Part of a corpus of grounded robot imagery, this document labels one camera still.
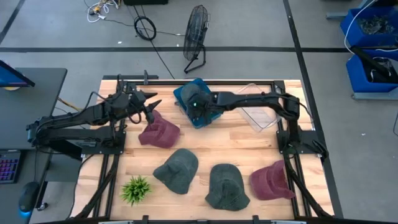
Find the green bucket hat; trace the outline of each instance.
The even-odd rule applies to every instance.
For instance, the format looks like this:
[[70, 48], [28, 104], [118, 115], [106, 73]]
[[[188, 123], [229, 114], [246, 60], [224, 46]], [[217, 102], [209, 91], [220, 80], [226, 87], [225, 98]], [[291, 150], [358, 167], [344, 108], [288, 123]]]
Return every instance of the green bucket hat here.
[[198, 158], [194, 153], [188, 149], [179, 149], [156, 168], [154, 176], [172, 192], [186, 194], [197, 170]]
[[247, 207], [250, 199], [244, 193], [242, 175], [236, 166], [218, 164], [211, 169], [206, 201], [215, 209], [238, 211]]

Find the computer mouse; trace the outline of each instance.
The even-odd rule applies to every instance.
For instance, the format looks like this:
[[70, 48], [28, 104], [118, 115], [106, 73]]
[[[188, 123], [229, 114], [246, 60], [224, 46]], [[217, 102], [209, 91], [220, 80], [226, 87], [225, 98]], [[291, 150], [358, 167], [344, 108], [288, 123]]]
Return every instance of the computer mouse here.
[[39, 193], [39, 188], [40, 185], [37, 182], [29, 182], [25, 184], [18, 201], [19, 210], [22, 212], [29, 212], [33, 210], [36, 203], [37, 194]]

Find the fan stand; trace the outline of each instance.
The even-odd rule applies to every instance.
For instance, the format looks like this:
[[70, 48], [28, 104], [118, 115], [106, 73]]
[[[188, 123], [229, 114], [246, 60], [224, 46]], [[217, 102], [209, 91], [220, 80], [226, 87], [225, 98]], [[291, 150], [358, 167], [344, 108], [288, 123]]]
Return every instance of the fan stand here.
[[195, 70], [197, 68], [200, 68], [206, 64], [206, 47], [202, 45], [200, 48], [203, 50], [203, 63], [201, 65], [198, 65], [194, 68], [188, 69], [188, 67], [192, 64], [193, 61], [198, 60], [198, 57], [195, 57], [194, 59], [191, 60], [191, 62], [185, 67], [184, 72], [185, 74], [188, 74], [188, 72], [191, 72], [192, 70]]

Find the desk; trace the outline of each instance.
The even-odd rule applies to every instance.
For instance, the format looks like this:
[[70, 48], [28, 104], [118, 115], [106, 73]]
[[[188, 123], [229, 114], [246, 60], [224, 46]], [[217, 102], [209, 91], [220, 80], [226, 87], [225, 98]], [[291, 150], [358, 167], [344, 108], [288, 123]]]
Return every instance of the desk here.
[[[257, 81], [245, 80], [245, 84], [230, 85], [232, 81], [225, 80], [223, 85], [209, 85], [209, 88], [213, 91], [238, 91], [244, 85], [251, 82], [257, 83]], [[284, 83], [286, 92], [299, 97], [300, 101], [305, 104], [301, 82], [286, 80]], [[141, 146], [137, 137], [146, 127], [146, 121], [143, 119], [140, 124], [132, 124], [128, 119], [126, 120], [128, 125], [126, 148], [119, 160], [111, 220], [141, 220], [143, 215], [148, 215], [150, 220], [251, 220], [253, 215], [259, 215], [262, 220], [293, 219], [290, 200], [282, 198], [260, 201], [254, 198], [249, 186], [249, 175], [253, 171], [283, 159], [277, 150], [275, 135], [278, 129], [277, 125], [267, 128], [261, 133], [256, 133], [238, 111], [234, 110], [224, 113], [221, 118], [205, 128], [195, 129], [186, 115], [175, 105], [172, 92], [177, 87], [179, 85], [168, 85], [164, 80], [150, 81], [150, 85], [147, 86], [139, 85], [139, 88], [145, 92], [158, 93], [148, 103], [162, 99], [156, 110], [166, 120], [176, 124], [181, 129], [181, 135], [171, 149]], [[260, 85], [259, 87], [265, 92], [271, 90], [269, 85]], [[116, 81], [103, 80], [99, 93], [107, 96], [114, 93], [115, 88]], [[302, 129], [311, 129], [311, 120], [303, 108], [300, 109], [300, 114], [299, 124]], [[154, 169], [163, 164], [179, 148], [191, 150], [199, 160], [198, 171], [190, 184], [188, 194], [185, 195], [171, 192], [152, 176]], [[72, 216], [79, 213], [94, 194], [98, 185], [102, 158], [102, 155], [95, 155], [82, 167], [76, 186]], [[320, 159], [314, 154], [302, 154], [300, 159], [307, 188], [325, 211], [333, 214]], [[234, 164], [241, 171], [246, 195], [251, 199], [247, 208], [238, 212], [215, 210], [205, 201], [205, 196], [209, 191], [210, 170], [214, 165], [220, 163]], [[147, 195], [140, 204], [131, 207], [123, 202], [119, 195], [122, 185], [129, 181], [131, 176], [138, 175], [147, 177], [152, 186], [152, 193]], [[303, 215], [303, 203], [298, 188], [296, 188], [296, 195], [300, 214]], [[107, 196], [108, 193], [105, 191], [101, 201], [100, 216], [104, 215]]]
[[[2, 108], [0, 117], [3, 131], [0, 135], [0, 149], [33, 149], [27, 142], [27, 124], [33, 123], [41, 116], [52, 114], [60, 93], [67, 70], [64, 68], [18, 68], [36, 86], [6, 91], [0, 88]], [[50, 155], [38, 153], [36, 179], [43, 179], [45, 166]], [[18, 199], [22, 188], [34, 178], [35, 151], [23, 153], [21, 172], [15, 184], [0, 185], [1, 223], [25, 223], [18, 212]]]

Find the transparent container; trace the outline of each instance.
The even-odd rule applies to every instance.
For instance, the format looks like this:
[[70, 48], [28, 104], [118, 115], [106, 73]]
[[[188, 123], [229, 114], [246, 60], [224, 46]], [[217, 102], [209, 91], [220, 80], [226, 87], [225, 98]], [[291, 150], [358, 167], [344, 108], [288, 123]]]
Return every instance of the transparent container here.
[[[236, 94], [259, 94], [263, 91], [269, 92], [260, 89], [256, 84], [248, 84]], [[280, 120], [276, 112], [268, 107], [245, 107], [237, 110], [256, 132], [261, 132], [275, 125]]]

